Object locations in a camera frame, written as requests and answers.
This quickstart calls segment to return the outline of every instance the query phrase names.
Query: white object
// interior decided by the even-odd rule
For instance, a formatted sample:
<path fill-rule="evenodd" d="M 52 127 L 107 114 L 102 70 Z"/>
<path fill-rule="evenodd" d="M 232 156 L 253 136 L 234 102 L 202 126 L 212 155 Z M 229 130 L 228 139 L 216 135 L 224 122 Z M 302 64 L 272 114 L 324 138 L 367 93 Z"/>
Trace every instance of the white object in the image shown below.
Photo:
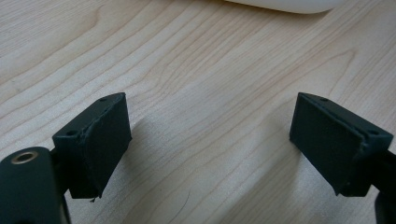
<path fill-rule="evenodd" d="M 275 10 L 295 13 L 318 13 L 337 7 L 345 0 L 227 0 L 255 7 L 266 7 Z"/>

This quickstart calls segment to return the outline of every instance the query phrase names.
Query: screw hole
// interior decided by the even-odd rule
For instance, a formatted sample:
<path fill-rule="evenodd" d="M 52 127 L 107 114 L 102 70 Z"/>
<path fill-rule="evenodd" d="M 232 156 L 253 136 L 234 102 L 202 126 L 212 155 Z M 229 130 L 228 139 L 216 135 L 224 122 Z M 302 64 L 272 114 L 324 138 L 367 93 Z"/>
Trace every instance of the screw hole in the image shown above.
<path fill-rule="evenodd" d="M 74 130 L 73 130 L 73 131 L 67 132 L 66 135 L 67 135 L 67 136 L 73 136 L 73 135 L 75 135 L 76 133 L 77 133 L 77 131 L 74 131 Z"/>
<path fill-rule="evenodd" d="M 12 163 L 19 165 L 34 160 L 38 156 L 35 151 L 23 152 L 12 159 Z"/>
<path fill-rule="evenodd" d="M 379 132 L 374 131 L 374 130 L 369 130 L 367 132 L 370 133 L 370 134 L 373 134 L 373 135 L 379 135 Z"/>

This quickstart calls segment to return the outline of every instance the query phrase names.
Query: clamp jaw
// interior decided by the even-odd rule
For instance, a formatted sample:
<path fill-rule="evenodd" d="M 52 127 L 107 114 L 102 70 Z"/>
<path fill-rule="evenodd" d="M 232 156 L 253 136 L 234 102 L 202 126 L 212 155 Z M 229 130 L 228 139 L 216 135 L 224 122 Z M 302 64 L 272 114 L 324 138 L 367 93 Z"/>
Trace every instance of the clamp jaw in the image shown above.
<path fill-rule="evenodd" d="M 2 223 L 70 223 L 64 193 L 101 197 L 132 140 L 125 93 L 103 97 L 52 136 L 0 162 Z"/>
<path fill-rule="evenodd" d="M 364 197 L 371 185 L 377 223 L 396 223 L 396 156 L 393 135 L 340 105 L 299 93 L 290 141 L 299 148 L 335 194 Z"/>

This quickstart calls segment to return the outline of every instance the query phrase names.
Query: black mount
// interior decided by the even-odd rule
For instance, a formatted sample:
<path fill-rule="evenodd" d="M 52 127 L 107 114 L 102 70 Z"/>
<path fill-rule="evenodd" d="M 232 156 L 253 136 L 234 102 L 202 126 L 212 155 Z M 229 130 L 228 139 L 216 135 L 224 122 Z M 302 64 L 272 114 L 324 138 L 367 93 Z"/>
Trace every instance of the black mount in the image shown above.
<path fill-rule="evenodd" d="M 132 140 L 125 93 L 103 97 L 52 136 L 0 162 L 1 223 L 70 223 L 64 193 L 101 197 Z"/>
<path fill-rule="evenodd" d="M 396 223 L 396 156 L 388 151 L 393 135 L 340 105 L 299 93 L 290 141 L 299 148 L 335 194 L 364 197 L 371 185 L 377 223 Z"/>

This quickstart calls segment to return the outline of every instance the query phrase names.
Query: light wood surface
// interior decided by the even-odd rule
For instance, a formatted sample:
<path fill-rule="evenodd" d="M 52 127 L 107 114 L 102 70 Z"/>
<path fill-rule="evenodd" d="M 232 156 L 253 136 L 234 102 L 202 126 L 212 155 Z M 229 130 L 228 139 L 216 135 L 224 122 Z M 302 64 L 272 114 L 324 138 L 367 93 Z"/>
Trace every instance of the light wood surface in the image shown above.
<path fill-rule="evenodd" d="M 74 223 L 375 223 L 289 142 L 299 91 L 396 133 L 396 2 L 297 15 L 223 1 L 0 2 L 0 159 L 125 91 L 133 134 Z"/>

